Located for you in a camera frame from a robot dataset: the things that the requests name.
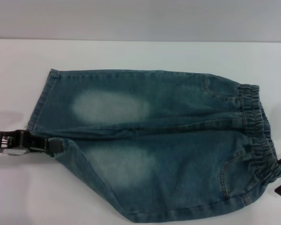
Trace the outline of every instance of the denim fabric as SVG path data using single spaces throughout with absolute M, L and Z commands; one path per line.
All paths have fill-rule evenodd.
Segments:
M 210 74 L 52 69 L 28 130 L 136 223 L 230 213 L 281 176 L 259 87 Z

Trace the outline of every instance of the white surface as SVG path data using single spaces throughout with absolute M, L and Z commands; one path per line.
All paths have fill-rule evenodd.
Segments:
M 0 0 L 0 38 L 281 42 L 281 0 Z
M 0 130 L 24 128 L 50 68 L 163 69 L 221 75 L 261 86 L 281 158 L 281 44 L 0 40 Z M 281 224 L 281 197 L 269 185 L 254 204 L 171 225 Z M 127 225 L 108 203 L 45 154 L 0 154 L 0 225 Z

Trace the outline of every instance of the jeans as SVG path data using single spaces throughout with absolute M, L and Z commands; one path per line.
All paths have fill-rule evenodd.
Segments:
M 28 130 L 136 223 L 231 213 L 281 176 L 259 86 L 210 74 L 52 69 Z

